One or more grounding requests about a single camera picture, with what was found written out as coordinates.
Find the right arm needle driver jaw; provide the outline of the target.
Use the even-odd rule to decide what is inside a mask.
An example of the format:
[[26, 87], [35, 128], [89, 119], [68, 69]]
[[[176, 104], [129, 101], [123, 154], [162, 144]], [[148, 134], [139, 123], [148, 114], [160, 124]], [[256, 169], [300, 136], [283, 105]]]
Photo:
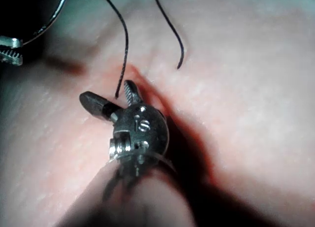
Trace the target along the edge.
[[132, 80], [124, 81], [124, 92], [128, 106], [143, 103], [138, 87]]
[[111, 115], [121, 110], [120, 106], [90, 91], [81, 93], [79, 101], [92, 116], [107, 121], [113, 121]]

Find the left arm needle driver jaw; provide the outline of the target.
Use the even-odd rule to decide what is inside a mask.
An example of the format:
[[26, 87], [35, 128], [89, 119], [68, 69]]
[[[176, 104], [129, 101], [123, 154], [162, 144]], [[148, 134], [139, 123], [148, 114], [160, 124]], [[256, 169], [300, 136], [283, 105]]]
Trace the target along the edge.
[[23, 41], [18, 38], [8, 37], [1, 35], [0, 36], [0, 48], [9, 48], [9, 49], [15, 49], [15, 48], [21, 48], [23, 46]]
[[12, 49], [1, 49], [0, 62], [10, 65], [22, 65], [23, 55]]

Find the right arm needle driver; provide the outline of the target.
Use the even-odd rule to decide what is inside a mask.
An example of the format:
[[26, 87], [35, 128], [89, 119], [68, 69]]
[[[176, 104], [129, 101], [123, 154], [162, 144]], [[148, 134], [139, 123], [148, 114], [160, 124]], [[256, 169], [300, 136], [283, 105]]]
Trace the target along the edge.
[[169, 143], [169, 129], [163, 114], [151, 105], [137, 103], [112, 113], [113, 137], [110, 139], [109, 158], [135, 155], [139, 165], [145, 155], [164, 155]]

